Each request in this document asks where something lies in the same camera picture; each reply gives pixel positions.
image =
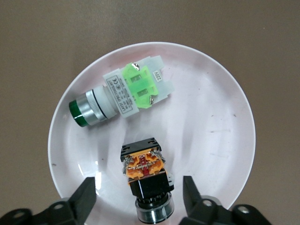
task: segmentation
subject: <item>white bowl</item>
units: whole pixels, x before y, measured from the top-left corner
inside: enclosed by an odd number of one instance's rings
[[[102,76],[130,62],[161,55],[165,79],[175,91],[129,118],[116,116],[80,127],[68,103],[104,84]],[[191,175],[202,195],[229,208],[242,191],[255,153],[255,126],[247,98],[233,76],[206,54],[183,45],[150,42],[115,50],[84,69],[61,97],[51,122],[48,155],[61,197],[71,196],[85,177],[96,177],[97,202],[88,225],[137,225],[135,197],[122,175],[123,144],[155,137],[174,175],[175,211],[164,225],[186,216],[182,177]]]

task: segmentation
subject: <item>mounting hole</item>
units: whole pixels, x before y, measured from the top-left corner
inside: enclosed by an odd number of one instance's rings
[[[64,207],[63,204],[58,204],[58,205],[54,206],[53,208],[54,208],[55,210],[59,210],[59,209],[61,209],[62,207]]]
[[[20,218],[20,217],[22,217],[22,216],[24,216],[25,215],[25,212],[22,212],[22,211],[18,211],[18,212],[16,212],[16,214],[14,214],[14,218],[15,219],[17,219],[17,218]]]

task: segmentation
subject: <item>green contact block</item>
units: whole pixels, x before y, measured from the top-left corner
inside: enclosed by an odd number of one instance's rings
[[[122,75],[138,108],[147,109],[153,103],[153,96],[158,95],[158,89],[147,66],[136,68],[127,64]]]

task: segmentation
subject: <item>metal screw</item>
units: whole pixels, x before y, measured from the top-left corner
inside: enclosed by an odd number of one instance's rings
[[[132,63],[131,64],[136,70],[140,70],[140,66],[137,65],[136,63]]]
[[[14,218],[15,219],[17,219],[17,218],[20,218],[20,217],[22,217],[23,215],[24,215],[25,213],[24,212],[22,212],[22,211],[19,211],[19,212],[17,212],[16,214],[14,214]]]
[[[150,105],[153,104],[154,99],[152,98],[152,95],[150,95]]]
[[[241,211],[242,213],[249,213],[249,209],[247,209],[245,206],[240,206],[239,211]]]
[[[58,205],[54,206],[54,209],[55,209],[55,210],[59,210],[59,209],[61,209],[62,207],[64,207],[63,204],[58,204]]]
[[[209,206],[209,207],[212,206],[212,203],[211,203],[210,200],[204,200],[203,204],[206,205],[206,206]]]

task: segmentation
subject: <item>green lens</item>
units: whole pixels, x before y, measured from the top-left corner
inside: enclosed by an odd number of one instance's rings
[[[69,103],[69,109],[73,118],[79,126],[85,127],[88,125],[87,121],[84,119],[83,115],[81,114],[78,108],[76,100]]]

